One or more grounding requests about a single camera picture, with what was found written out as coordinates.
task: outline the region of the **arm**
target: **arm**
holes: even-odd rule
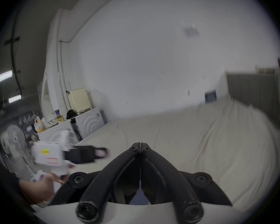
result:
[[[48,173],[43,181],[29,182],[19,180],[19,187],[30,204],[36,204],[54,196],[53,182],[63,184],[63,181],[56,174]]]

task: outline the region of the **black cable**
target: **black cable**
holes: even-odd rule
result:
[[[17,49],[15,50],[15,55],[17,54],[18,48],[19,48],[20,40],[18,41]]]
[[[18,80],[17,70],[15,68],[15,55],[13,53],[13,39],[14,39],[14,36],[15,36],[15,26],[17,24],[19,13],[20,13],[20,8],[17,10],[17,12],[15,14],[15,20],[14,20],[14,23],[12,25],[11,39],[10,39],[10,54],[11,54],[12,69],[13,69],[13,72],[15,74],[15,81],[17,82],[17,85],[18,85],[18,88],[19,88],[19,91],[20,91],[20,95],[22,95],[23,92],[22,92],[21,85],[20,85],[19,80]]]

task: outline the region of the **ceiling light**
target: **ceiling light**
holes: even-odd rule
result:
[[[9,102],[9,103],[12,103],[12,102],[17,101],[17,100],[19,100],[19,99],[21,99],[21,98],[22,98],[21,95],[17,95],[17,96],[14,96],[14,97],[9,98],[9,99],[8,99],[8,102]]]
[[[12,70],[0,74],[0,82],[6,80],[9,77],[12,77]]]

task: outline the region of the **black object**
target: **black object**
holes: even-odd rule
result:
[[[205,92],[205,103],[211,103],[217,100],[216,90]]]
[[[66,119],[71,119],[73,117],[76,117],[78,114],[74,110],[67,111]]]
[[[105,158],[107,149],[105,147],[76,146],[74,149],[64,152],[64,159],[75,164],[94,162],[95,159]]]
[[[209,174],[180,172],[146,143],[133,144],[101,171],[72,174],[50,205],[79,200],[77,217],[94,223],[102,218],[107,201],[129,204],[140,180],[151,204],[173,202],[179,223],[199,222],[204,213],[201,201],[232,206]]]
[[[70,123],[71,123],[71,125],[72,125],[72,127],[73,127],[73,129],[75,131],[75,134],[76,134],[78,140],[81,141],[82,140],[82,136],[81,136],[81,132],[80,132],[79,126],[77,125],[76,119],[72,118],[70,120]]]

